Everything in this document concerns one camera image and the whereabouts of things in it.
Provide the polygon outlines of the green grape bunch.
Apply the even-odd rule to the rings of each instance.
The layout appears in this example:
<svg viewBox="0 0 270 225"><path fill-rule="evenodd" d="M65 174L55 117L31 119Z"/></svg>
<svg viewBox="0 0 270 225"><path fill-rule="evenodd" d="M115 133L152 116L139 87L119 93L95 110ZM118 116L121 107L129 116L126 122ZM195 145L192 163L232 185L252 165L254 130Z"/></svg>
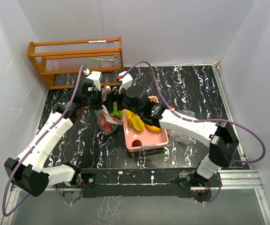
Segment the green grape bunch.
<svg viewBox="0 0 270 225"><path fill-rule="evenodd" d="M119 111L117 107L114 107L113 112L110 114L110 116L122 119L123 118L123 111Z"/></svg>

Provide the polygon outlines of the clear zip bag orange zipper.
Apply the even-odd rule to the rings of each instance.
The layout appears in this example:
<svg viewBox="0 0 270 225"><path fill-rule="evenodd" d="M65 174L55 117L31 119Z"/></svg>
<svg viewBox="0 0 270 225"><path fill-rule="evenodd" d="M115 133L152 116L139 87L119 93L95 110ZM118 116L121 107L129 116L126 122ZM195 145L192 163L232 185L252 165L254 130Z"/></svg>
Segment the clear zip bag orange zipper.
<svg viewBox="0 0 270 225"><path fill-rule="evenodd" d="M108 112L107 108L105 107L105 100L106 100L106 93L108 91L111 91L111 87L110 86L105 86L101 89L101 98L102 98L102 106L100 110L94 111L97 120L101 117L105 117L107 122L113 123L113 124L117 124L117 125L123 125L124 121L123 119L118 119L115 117L110 116L111 113Z"/></svg>

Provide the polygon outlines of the red strawberry bunch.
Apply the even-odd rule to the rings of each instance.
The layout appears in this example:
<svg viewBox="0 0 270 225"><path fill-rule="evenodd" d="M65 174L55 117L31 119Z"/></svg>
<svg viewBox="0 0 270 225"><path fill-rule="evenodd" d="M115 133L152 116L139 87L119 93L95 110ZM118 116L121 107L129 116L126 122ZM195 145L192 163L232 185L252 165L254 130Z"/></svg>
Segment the red strawberry bunch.
<svg viewBox="0 0 270 225"><path fill-rule="evenodd" d="M107 122L105 117L101 117L98 119L98 125L106 135L113 133L118 127L117 124Z"/></svg>

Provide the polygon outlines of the dark red plum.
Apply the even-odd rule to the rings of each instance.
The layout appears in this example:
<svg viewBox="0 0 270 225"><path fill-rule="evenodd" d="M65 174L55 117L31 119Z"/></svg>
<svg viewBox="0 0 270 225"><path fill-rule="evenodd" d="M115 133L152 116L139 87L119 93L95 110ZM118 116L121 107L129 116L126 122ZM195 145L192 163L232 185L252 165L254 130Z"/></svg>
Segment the dark red plum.
<svg viewBox="0 0 270 225"><path fill-rule="evenodd" d="M142 146L142 142L140 140L134 140L132 142L132 147L139 147L139 146Z"/></svg>

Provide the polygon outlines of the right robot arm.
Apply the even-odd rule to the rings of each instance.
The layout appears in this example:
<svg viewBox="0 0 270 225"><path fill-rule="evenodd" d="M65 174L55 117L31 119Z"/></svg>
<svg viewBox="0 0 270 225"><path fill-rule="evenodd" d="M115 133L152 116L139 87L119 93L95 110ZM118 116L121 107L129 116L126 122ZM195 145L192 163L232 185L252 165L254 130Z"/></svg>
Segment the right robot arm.
<svg viewBox="0 0 270 225"><path fill-rule="evenodd" d="M188 183L204 186L219 170L231 166L239 141L228 122L203 122L178 113L169 106L151 101L138 85L109 91L104 105L113 112L114 103L118 110L131 111L146 125L176 131L208 147L209 153L188 176Z"/></svg>

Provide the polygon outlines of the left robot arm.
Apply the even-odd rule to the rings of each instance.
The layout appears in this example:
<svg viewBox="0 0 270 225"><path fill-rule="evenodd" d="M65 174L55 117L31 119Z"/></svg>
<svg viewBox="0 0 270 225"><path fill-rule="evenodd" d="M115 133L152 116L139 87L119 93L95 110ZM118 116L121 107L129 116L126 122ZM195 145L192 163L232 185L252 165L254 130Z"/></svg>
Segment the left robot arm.
<svg viewBox="0 0 270 225"><path fill-rule="evenodd" d="M82 177L77 167L60 165L45 168L44 163L58 141L87 109L101 109L99 74L90 74L74 90L66 92L27 148L15 159L6 160L4 167L8 182L34 197L58 183L66 182L71 187L77 187Z"/></svg>

